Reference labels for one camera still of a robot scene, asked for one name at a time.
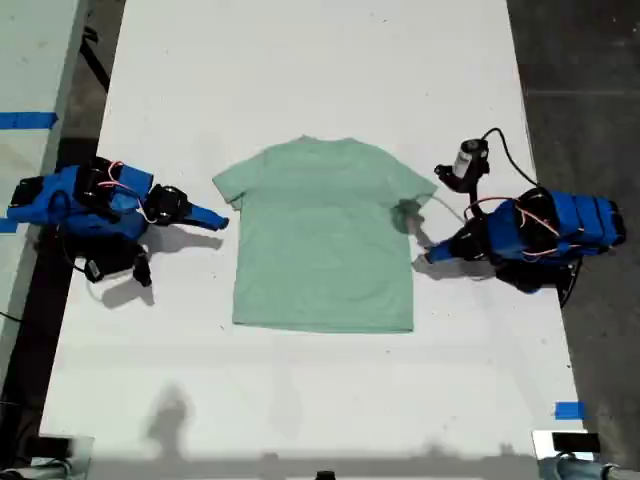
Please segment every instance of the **white table surface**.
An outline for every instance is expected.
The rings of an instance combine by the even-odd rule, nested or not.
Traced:
[[[501,479],[514,459],[535,478],[531,431],[580,427],[553,417],[576,399],[554,290],[454,265],[414,274],[412,334],[235,327],[240,216],[210,181],[302,134],[354,137],[436,180],[496,125],[531,173],[504,0],[129,0],[99,154],[231,225],[151,232],[153,293],[74,275],[42,432],[95,437],[91,479]],[[480,195],[521,194],[491,145]],[[421,212],[433,240],[460,227],[443,203]]]

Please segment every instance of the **gray floor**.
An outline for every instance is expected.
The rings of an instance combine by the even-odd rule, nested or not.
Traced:
[[[616,200],[630,231],[615,254],[588,259],[564,311],[586,425],[608,460],[640,469],[640,2],[508,0],[538,177]],[[95,0],[89,25],[110,70],[124,1]],[[95,138],[104,93],[80,60],[63,136]]]

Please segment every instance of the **blue tape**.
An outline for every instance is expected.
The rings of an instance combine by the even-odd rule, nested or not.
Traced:
[[[57,120],[55,112],[0,112],[0,130],[51,129]]]
[[[18,231],[18,223],[8,218],[0,218],[0,234],[16,233]]]
[[[584,404],[556,402],[556,420],[584,420]]]

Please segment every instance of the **mint green t-shirt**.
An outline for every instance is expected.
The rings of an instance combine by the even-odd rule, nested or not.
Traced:
[[[353,139],[301,137],[213,179],[241,211],[233,322],[314,332],[410,332],[409,241],[394,207],[435,186]]]

